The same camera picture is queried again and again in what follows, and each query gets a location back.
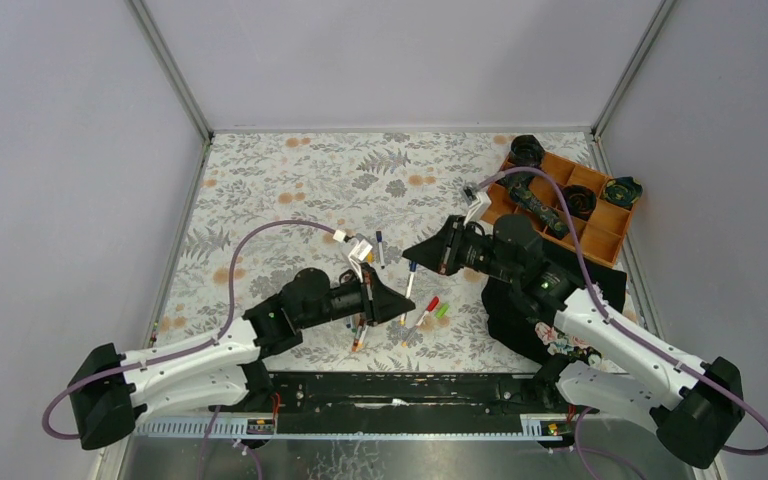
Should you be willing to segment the white pen blue end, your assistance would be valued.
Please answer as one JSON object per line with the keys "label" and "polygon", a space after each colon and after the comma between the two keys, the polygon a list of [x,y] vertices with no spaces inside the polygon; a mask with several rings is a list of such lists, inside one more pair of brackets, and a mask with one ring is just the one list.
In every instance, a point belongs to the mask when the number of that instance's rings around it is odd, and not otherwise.
{"label": "white pen blue end", "polygon": [[[414,282],[415,282],[417,268],[418,268],[418,264],[416,262],[414,262],[414,261],[410,261],[409,262],[409,274],[408,274],[408,277],[407,277],[407,283],[406,283],[406,288],[405,288],[405,292],[404,292],[404,296],[406,298],[408,298],[408,299],[411,298],[411,293],[412,293],[413,285],[414,285]],[[403,313],[401,315],[400,319],[399,319],[399,325],[400,326],[404,326],[405,325],[406,318],[407,318],[407,314]]]}

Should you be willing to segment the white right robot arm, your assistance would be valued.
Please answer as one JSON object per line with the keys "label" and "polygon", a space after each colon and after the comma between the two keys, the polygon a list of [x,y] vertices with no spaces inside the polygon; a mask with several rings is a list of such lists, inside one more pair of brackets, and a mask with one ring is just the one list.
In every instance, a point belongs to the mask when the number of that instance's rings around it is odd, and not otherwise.
{"label": "white right robot arm", "polygon": [[581,274],[544,251],[544,239],[522,215],[500,217],[492,233],[451,215],[404,258],[437,274],[470,268],[504,284],[510,306],[584,340],[620,367],[616,378],[573,361],[553,374],[570,403],[622,417],[655,434],[676,458],[699,469],[712,465],[745,416],[740,370],[664,342],[614,309]]}

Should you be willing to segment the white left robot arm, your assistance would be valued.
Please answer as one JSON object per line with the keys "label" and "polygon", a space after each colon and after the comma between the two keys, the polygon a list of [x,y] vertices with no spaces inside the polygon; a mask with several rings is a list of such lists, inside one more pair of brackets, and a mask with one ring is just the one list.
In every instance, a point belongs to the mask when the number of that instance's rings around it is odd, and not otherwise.
{"label": "white left robot arm", "polygon": [[355,315],[377,325],[414,308],[367,264],[338,286],[306,268],[227,329],[144,350],[98,346],[69,382],[77,438],[82,449],[96,450],[162,414],[264,402],[271,394],[264,359],[299,345],[304,330]]}

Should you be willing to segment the green pen cap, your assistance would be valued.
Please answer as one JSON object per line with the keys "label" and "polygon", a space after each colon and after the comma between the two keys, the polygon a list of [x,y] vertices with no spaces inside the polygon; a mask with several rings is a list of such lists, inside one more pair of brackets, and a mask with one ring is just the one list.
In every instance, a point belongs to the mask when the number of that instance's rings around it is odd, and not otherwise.
{"label": "green pen cap", "polygon": [[448,309],[449,309],[449,304],[448,304],[448,303],[444,303],[444,304],[442,304],[442,305],[439,307],[439,309],[436,311],[436,313],[435,313],[435,317],[436,317],[436,318],[442,318],[442,317],[444,317],[444,316],[445,316],[445,314],[447,313],[447,310],[448,310]]}

